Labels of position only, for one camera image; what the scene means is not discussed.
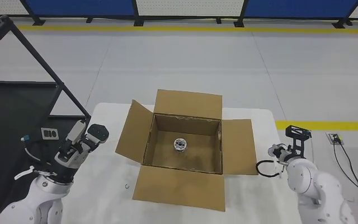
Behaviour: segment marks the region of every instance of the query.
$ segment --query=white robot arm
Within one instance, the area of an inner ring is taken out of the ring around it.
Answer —
[[[289,187],[298,196],[302,224],[356,223],[342,196],[340,182],[331,174],[319,171],[314,163],[303,157],[303,142],[310,137],[310,132],[289,126],[286,135],[294,139],[293,148],[284,144],[273,145],[268,154],[278,158],[277,162],[286,167]],[[296,145],[296,141],[301,141],[301,144]]]
[[[98,124],[92,124],[87,133],[84,121],[78,121],[67,135],[49,171],[37,171],[33,166],[15,176],[18,179],[31,172],[40,175],[30,185],[26,198],[9,204],[0,214],[1,224],[60,224],[65,197],[73,184],[74,174],[88,154],[100,143],[105,143],[109,133]]]

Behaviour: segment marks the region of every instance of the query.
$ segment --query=white table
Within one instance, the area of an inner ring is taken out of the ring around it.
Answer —
[[[63,199],[62,223],[244,223],[301,224],[297,198],[287,176],[225,176],[226,212],[132,200],[140,165],[115,153],[130,104],[100,103],[91,123],[105,125],[108,141],[89,155]],[[153,110],[154,105],[146,105]],[[252,119],[257,160],[270,159],[267,149],[279,143],[268,110],[224,108],[223,119]],[[273,165],[260,166],[274,173]]]

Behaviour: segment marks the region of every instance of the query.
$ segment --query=white wall panel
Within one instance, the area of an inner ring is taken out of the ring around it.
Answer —
[[[358,7],[354,10],[349,18],[358,18]]]
[[[29,14],[19,0],[0,0],[0,15]]]
[[[244,0],[137,0],[140,16],[239,16]]]

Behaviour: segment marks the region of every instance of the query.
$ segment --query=open cardboard box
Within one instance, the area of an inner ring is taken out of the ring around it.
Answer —
[[[158,90],[153,113],[133,100],[116,153],[142,164],[135,200],[225,211],[223,174],[257,175],[251,120],[222,120],[219,95]]]

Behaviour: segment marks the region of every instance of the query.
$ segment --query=yellow floor line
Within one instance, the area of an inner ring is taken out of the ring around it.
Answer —
[[[285,130],[294,125],[308,130],[350,130],[358,131],[358,122],[296,122],[289,120],[277,120],[277,130]]]
[[[345,33],[358,34],[358,29],[295,29],[295,28],[267,28],[267,27],[203,27],[203,26],[18,26],[20,30],[31,31],[99,31],[99,32],[294,32],[308,34]]]

